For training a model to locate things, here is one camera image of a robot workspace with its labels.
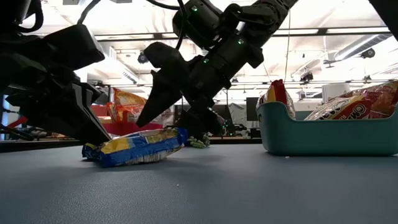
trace table surface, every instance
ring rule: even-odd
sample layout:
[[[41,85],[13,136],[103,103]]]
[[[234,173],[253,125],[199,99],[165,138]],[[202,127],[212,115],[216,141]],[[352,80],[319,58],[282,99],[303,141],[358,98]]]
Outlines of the table surface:
[[[0,223],[397,223],[398,158],[184,148],[101,168],[81,147],[0,154]]]

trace plastic bin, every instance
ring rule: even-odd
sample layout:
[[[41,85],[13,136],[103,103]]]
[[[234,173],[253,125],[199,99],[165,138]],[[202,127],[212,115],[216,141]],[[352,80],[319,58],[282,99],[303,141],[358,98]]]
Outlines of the plastic bin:
[[[398,113],[387,119],[295,121],[283,103],[257,109],[262,145],[278,156],[398,154]]]

